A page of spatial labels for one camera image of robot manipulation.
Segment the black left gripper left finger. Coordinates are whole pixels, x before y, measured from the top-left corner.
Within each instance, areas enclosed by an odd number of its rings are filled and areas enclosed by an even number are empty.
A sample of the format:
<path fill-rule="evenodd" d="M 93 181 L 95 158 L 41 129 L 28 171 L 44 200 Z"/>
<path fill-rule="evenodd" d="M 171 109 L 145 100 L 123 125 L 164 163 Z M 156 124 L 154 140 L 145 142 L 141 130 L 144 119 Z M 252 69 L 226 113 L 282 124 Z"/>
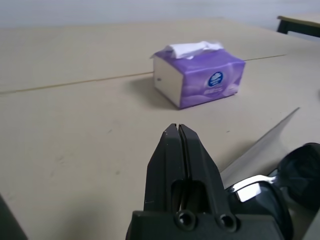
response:
<path fill-rule="evenodd" d="M 172 123 L 163 131 L 147 165 L 143 210 L 178 212 L 185 178 L 182 141 Z"/>

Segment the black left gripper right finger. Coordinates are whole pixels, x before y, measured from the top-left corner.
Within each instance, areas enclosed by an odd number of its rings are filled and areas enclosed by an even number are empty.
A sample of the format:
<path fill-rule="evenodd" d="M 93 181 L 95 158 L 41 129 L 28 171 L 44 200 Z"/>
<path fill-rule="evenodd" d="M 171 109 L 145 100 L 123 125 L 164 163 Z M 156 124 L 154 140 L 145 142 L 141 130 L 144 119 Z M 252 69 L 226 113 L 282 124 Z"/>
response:
<path fill-rule="evenodd" d="M 195 131 L 184 124 L 178 127 L 181 137 L 186 185 L 182 208 L 194 214 L 220 216 L 226 212 L 226 194 L 218 170 Z"/>

